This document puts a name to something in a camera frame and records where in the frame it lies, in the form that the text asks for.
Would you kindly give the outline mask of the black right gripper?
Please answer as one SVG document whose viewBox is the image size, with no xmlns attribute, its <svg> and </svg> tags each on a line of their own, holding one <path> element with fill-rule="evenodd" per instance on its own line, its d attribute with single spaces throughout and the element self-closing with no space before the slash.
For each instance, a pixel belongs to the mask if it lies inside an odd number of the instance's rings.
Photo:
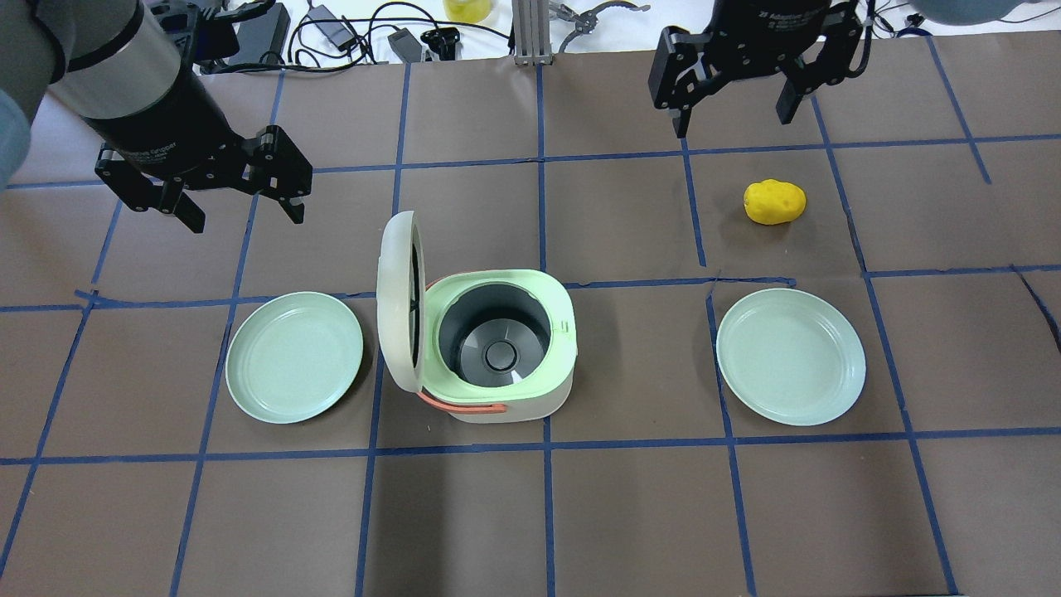
<svg viewBox="0 0 1061 597">
<path fill-rule="evenodd" d="M 663 27 L 648 76 L 653 106 L 669 115 L 675 136 L 686 138 L 693 107 L 705 96 L 732 80 L 764 78 L 781 69 L 786 83 L 776 112 L 781 124 L 790 124 L 802 100 L 820 86 L 865 73 L 871 24 L 857 14 L 859 4 L 717 1 L 700 33 Z M 804 62 L 799 55 L 819 36 L 825 41 L 815 60 Z"/>
</svg>

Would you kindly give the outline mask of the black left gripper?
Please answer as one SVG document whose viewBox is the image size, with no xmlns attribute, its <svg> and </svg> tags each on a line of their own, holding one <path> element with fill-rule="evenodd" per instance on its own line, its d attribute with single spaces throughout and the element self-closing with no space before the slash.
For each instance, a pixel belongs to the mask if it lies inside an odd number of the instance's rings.
<svg viewBox="0 0 1061 597">
<path fill-rule="evenodd" d="M 95 177 L 131 211 L 155 209 L 201 234 L 206 215 L 185 186 L 156 185 L 149 177 L 189 178 L 193 171 L 215 170 L 223 187 L 268 197 L 288 220 L 303 224 L 313 185 L 313 166 L 303 152 L 276 124 L 254 138 L 239 136 L 189 65 L 178 69 L 162 98 L 140 112 L 83 120 L 109 146 L 95 156 Z"/>
</svg>

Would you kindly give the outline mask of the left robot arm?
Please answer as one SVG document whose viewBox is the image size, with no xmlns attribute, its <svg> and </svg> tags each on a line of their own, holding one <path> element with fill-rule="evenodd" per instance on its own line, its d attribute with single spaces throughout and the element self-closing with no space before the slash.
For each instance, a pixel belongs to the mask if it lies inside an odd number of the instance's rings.
<svg viewBox="0 0 1061 597">
<path fill-rule="evenodd" d="M 229 188 L 269 197 L 302 223 L 313 177 L 303 152 L 277 125 L 239 136 L 193 70 L 233 56 L 234 24 L 272 6 L 4 1 L 2 185 L 27 160 L 31 124 L 54 95 L 102 138 L 95 177 L 131 211 L 201 233 L 206 216 L 189 192 Z"/>
</svg>

